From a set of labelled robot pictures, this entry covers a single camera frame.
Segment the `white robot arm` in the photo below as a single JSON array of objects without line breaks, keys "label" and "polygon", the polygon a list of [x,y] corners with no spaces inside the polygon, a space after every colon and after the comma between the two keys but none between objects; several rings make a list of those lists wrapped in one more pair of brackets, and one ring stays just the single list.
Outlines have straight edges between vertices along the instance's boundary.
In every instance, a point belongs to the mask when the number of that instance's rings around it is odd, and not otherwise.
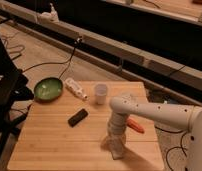
[{"label": "white robot arm", "polygon": [[117,158],[124,154],[121,137],[125,134],[127,118],[138,115],[191,133],[186,171],[202,171],[202,107],[166,103],[139,103],[130,93],[112,97],[112,110],[108,122],[108,135],[113,143],[111,152]]}]

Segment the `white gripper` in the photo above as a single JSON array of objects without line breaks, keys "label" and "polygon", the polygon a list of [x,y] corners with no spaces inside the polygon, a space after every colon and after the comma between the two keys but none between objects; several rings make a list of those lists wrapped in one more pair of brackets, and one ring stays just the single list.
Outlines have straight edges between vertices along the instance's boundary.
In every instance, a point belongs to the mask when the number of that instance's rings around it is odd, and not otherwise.
[{"label": "white gripper", "polygon": [[126,135],[116,135],[116,134],[108,134],[108,144],[112,148],[121,148],[124,147],[126,143]]}]

